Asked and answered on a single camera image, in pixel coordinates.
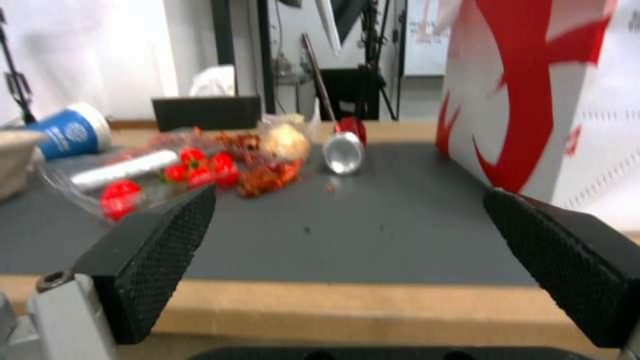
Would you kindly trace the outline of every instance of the table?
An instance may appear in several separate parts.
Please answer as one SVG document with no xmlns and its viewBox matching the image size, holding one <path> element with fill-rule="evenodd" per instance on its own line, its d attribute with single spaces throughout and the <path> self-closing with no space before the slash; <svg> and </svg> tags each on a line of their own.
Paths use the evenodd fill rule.
<svg viewBox="0 0 640 360">
<path fill-rule="evenodd" d="M 367 130 L 371 143 L 419 145 L 435 137 L 434 123 L 371 123 Z M 324 141 L 329 132 L 329 125 L 323 124 L 317 140 Z M 136 145 L 152 134 L 145 129 L 115 131 L 114 138 L 118 144 Z M 516 274 L 513 283 L 490 285 L 187 278 L 154 332 L 345 343 L 541 345 L 595 351 L 544 291 L 520 277 Z M 36 275 L 3 274 L 0 290 L 23 311 L 36 279 Z"/>
</svg>

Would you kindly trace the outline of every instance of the silver can bottom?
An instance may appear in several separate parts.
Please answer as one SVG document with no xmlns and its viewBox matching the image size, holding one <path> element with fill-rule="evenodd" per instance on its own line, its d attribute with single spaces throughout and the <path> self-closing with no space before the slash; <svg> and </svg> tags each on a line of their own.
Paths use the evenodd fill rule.
<svg viewBox="0 0 640 360">
<path fill-rule="evenodd" d="M 338 175 L 356 172 L 364 160 L 364 147 L 351 132 L 335 133 L 323 146 L 324 162 Z"/>
</svg>

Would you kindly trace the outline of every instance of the red and white box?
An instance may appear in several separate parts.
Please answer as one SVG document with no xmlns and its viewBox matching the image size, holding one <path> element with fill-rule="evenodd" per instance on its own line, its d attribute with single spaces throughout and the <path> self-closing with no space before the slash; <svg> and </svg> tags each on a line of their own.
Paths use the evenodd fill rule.
<svg viewBox="0 0 640 360">
<path fill-rule="evenodd" d="M 640 231 L 640 1 L 440 0 L 439 19 L 438 148 L 487 184 Z"/>
</svg>

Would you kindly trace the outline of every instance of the textured rubber pad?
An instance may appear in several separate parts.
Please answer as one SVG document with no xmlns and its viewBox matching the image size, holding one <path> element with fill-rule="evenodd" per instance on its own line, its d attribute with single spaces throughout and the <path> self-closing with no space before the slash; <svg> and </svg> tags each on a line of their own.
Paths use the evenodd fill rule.
<svg viewBox="0 0 640 360">
<path fill-rule="evenodd" d="M 118 344 L 147 337 L 202 243 L 215 203 L 210 186 L 132 214 L 74 265 L 92 277 Z"/>
<path fill-rule="evenodd" d="M 521 264 L 598 347 L 622 347 L 640 314 L 640 247 L 596 217 L 502 190 L 484 208 Z"/>
</svg>

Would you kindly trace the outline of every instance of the blue cup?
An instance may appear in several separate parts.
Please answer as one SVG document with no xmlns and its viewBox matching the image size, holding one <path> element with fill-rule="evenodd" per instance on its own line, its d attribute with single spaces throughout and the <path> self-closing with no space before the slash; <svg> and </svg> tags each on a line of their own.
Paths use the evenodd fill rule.
<svg viewBox="0 0 640 360">
<path fill-rule="evenodd" d="M 46 160 L 95 154 L 111 146 L 107 120 L 84 102 L 67 106 L 26 129 L 47 135 L 47 140 L 38 144 L 40 154 Z"/>
</svg>

